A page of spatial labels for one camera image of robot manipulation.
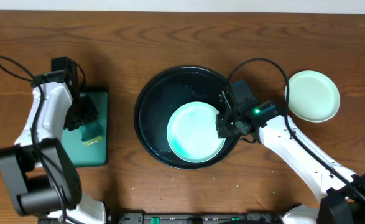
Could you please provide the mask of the green yellow sponge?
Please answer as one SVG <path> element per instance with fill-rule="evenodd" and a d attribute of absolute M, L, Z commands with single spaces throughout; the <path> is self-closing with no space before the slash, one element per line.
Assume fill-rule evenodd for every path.
<path fill-rule="evenodd" d="M 103 140 L 103 127 L 99 122 L 84 124 L 79 127 L 81 141 L 84 145 L 90 145 Z"/>

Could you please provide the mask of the mint green plate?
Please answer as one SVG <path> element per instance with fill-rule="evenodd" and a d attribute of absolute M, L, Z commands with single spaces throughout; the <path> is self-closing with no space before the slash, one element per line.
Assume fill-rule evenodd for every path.
<path fill-rule="evenodd" d="M 313 70 L 293 75 L 284 95 L 295 116 L 313 123 L 328 121 L 340 108 L 340 93 L 335 83 Z"/>
<path fill-rule="evenodd" d="M 167 124 L 167 142 L 180 159 L 202 163 L 214 158 L 226 140 L 219 138 L 216 115 L 219 111 L 208 103 L 191 102 L 179 107 Z"/>

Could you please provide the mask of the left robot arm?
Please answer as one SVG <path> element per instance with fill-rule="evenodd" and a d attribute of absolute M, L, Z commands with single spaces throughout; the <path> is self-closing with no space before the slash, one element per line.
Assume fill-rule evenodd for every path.
<path fill-rule="evenodd" d="M 31 79 L 33 104 L 14 145 L 0 150 L 0 172 L 15 211 L 41 223 L 106 223 L 103 202 L 82 190 L 77 168 L 104 164 L 108 96 L 81 93 L 76 71 Z"/>

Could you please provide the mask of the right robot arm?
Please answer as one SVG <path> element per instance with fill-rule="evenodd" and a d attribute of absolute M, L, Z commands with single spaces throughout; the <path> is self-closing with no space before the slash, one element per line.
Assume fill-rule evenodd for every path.
<path fill-rule="evenodd" d="M 365 174 L 357 175 L 332 159 L 272 101 L 225 104 L 225 113 L 216 117 L 218 136 L 253 136 L 295 171 L 320 204 L 296 205 L 281 215 L 282 223 L 365 223 Z"/>

